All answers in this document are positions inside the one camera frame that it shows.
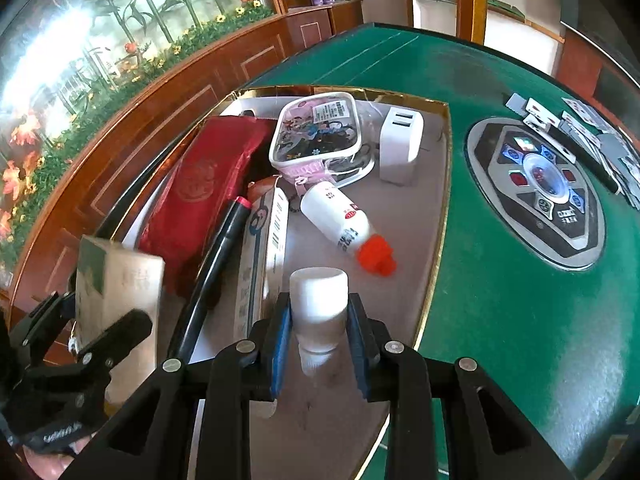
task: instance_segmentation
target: bottle with red cap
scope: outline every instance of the bottle with red cap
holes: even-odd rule
[[[330,182],[319,182],[302,197],[300,209],[320,232],[360,266],[389,276],[396,270],[393,249],[370,224],[367,215]]]

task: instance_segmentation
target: red cap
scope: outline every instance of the red cap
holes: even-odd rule
[[[249,202],[244,196],[236,197],[236,202],[243,205],[247,209],[251,209],[251,202]]]
[[[373,235],[358,249],[356,259],[367,272],[390,276],[396,270],[393,252],[382,236]]]

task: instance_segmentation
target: black mount clamp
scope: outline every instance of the black mount clamp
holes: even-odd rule
[[[289,295],[249,339],[215,358],[170,358],[74,460],[62,480],[186,478],[199,400],[205,399],[196,480],[249,480],[250,400],[277,398],[291,332]],[[357,294],[348,304],[348,339],[358,387],[369,402],[389,401],[386,480],[435,480],[432,399],[442,400],[450,478],[570,480],[533,425],[470,358],[425,359],[368,319]]]
[[[76,295],[51,294],[10,333],[0,320],[0,433],[12,447],[65,451],[106,421],[110,370],[151,334],[151,320],[132,310],[78,354],[78,362],[47,366],[43,359],[76,314]]]

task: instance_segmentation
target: screw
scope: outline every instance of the screw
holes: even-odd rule
[[[478,368],[478,363],[476,363],[471,357],[463,357],[458,361],[458,366],[465,372],[473,372]]]
[[[253,352],[255,350],[255,343],[253,341],[249,341],[248,339],[243,339],[236,345],[236,350],[238,350],[241,354],[248,354],[249,352]]]
[[[182,363],[180,359],[167,359],[164,363],[162,363],[162,370],[165,372],[177,372],[182,367]]]
[[[387,341],[385,350],[391,354],[401,354],[404,352],[404,345],[399,341]]]

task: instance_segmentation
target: green felt tabletop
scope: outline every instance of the green felt tabletop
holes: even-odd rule
[[[604,252],[582,272],[535,256],[507,229],[468,170],[465,136],[517,92],[552,113],[574,97],[502,54],[423,31],[368,25],[318,44],[251,86],[388,89],[449,103],[449,218],[420,353],[475,358],[578,477],[597,464],[640,394],[640,214],[591,176],[607,225]],[[438,431],[442,441],[442,430]],[[446,471],[446,452],[439,449]],[[381,447],[364,478],[383,477]]]

